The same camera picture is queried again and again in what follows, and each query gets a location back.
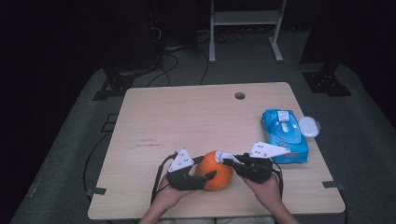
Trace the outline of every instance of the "white lid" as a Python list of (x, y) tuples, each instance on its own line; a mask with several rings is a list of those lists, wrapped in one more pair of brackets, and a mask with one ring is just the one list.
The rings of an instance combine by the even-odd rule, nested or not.
[(319, 134), (319, 127), (316, 120), (311, 117), (302, 117), (298, 124), (300, 131), (305, 137), (316, 137)]

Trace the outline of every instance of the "orange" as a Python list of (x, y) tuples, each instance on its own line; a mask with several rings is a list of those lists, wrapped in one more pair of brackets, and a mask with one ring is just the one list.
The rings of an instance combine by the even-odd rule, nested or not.
[(233, 178), (233, 168), (218, 163), (215, 160), (216, 151), (211, 151), (204, 156), (204, 159), (195, 168), (194, 175), (203, 176), (212, 171), (217, 171), (213, 179), (207, 180), (204, 186), (206, 190), (224, 189), (231, 183)]

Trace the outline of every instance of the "dark background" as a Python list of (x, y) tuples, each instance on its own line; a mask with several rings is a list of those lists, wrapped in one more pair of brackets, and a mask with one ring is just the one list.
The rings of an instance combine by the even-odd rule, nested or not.
[[(217, 9), (227, 4), (217, 0)], [(233, 9), (268, 7), (276, 1), (241, 1)], [(350, 67), (393, 125), (394, 9), (389, 0), (289, 0), (282, 23), (285, 32), (312, 28), (301, 63), (336, 60)], [(1, 1), (0, 223), (12, 218), (80, 91), (104, 60), (118, 58), (116, 64), (136, 69), (155, 65), (161, 53), (149, 27), (162, 28), (165, 37), (186, 34), (179, 40), (193, 46), (194, 30), (208, 29), (208, 10), (207, 0)]]

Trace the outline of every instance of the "shelf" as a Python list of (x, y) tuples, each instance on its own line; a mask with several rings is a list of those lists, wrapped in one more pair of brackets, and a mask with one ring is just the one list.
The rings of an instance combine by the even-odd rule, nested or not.
[(265, 11), (217, 11), (214, 25), (262, 25), (276, 24), (278, 10)]

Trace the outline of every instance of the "black strap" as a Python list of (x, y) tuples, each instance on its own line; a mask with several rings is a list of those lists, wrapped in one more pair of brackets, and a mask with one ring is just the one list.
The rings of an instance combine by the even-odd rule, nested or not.
[(175, 154), (168, 156), (163, 163), (158, 167), (158, 172), (157, 172), (157, 176), (155, 177), (155, 183), (154, 183), (154, 187), (152, 188), (152, 192), (151, 192), (151, 203), (154, 201), (155, 196), (157, 195), (157, 188), (158, 185), (160, 184), (160, 180), (161, 180), (161, 174), (163, 173), (163, 167), (165, 166), (166, 162), (169, 160), (174, 160), (175, 157), (177, 156), (177, 152), (175, 152)]
[(277, 175), (277, 179), (279, 181), (279, 193), (280, 193), (280, 198), (283, 196), (283, 174), (282, 174), (282, 169), (280, 169), (280, 166), (273, 161), (273, 164), (277, 166), (278, 170), (273, 169), (273, 172)]

